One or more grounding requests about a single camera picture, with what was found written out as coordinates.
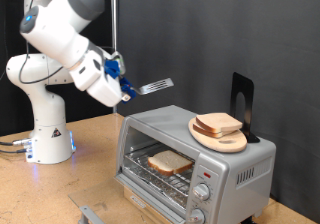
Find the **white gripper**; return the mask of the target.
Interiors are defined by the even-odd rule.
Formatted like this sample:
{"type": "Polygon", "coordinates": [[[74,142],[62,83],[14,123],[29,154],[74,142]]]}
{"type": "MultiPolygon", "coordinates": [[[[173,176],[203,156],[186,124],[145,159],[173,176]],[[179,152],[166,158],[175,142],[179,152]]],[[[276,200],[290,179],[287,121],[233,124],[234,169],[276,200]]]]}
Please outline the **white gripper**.
{"type": "Polygon", "coordinates": [[[108,107],[121,100],[124,103],[130,101],[128,94],[121,94],[119,81],[105,73],[103,61],[102,54],[94,50],[87,52],[83,61],[70,70],[75,86],[108,107]]]}

